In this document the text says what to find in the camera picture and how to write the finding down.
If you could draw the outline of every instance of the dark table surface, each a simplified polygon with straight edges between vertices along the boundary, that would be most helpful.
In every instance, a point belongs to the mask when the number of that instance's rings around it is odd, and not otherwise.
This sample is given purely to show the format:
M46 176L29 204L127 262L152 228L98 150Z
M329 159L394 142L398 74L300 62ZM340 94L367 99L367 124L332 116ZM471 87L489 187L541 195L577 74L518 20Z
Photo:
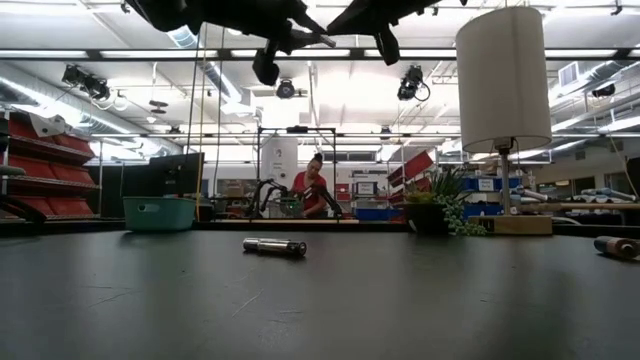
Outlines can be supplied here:
M244 254L248 236L306 259ZM0 359L639 359L592 240L122 232L0 241Z

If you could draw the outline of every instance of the white lampshade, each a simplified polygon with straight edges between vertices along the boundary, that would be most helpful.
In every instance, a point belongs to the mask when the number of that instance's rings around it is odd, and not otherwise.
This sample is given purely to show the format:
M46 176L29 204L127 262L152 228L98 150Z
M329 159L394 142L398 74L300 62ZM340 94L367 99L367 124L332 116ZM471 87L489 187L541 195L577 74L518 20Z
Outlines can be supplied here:
M458 32L456 48L463 149L490 153L500 138L515 138L520 150L548 144L551 115L540 13L508 7L480 16Z

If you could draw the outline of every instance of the potted plant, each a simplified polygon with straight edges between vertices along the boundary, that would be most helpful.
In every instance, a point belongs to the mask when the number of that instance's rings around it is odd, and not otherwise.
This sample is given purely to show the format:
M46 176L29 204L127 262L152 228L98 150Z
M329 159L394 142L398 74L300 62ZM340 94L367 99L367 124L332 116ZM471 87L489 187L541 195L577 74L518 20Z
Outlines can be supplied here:
M448 169L429 175L429 186L420 188L416 182L407 185L405 195L405 217L411 228L425 235L485 235L486 230L479 225L462 219L463 201L468 194L463 193L464 171Z

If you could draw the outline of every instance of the lamp base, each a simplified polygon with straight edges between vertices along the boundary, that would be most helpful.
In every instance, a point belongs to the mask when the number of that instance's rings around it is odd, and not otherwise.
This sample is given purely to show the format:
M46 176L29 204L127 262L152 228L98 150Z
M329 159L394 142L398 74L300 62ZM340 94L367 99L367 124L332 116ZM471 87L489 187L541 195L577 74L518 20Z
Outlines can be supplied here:
M469 222L495 235L553 235L550 216L470 216Z

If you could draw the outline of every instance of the roll of material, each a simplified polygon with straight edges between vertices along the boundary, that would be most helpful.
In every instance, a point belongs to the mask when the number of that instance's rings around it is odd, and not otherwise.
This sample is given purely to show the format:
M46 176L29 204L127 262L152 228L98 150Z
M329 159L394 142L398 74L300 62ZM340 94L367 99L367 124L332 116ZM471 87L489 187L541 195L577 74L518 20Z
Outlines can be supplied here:
M288 239L246 238L242 242L245 251L267 252L289 256L304 256L307 244Z
M633 239L599 236L593 241L593 246L604 254L623 259L633 259L640 255L640 242Z

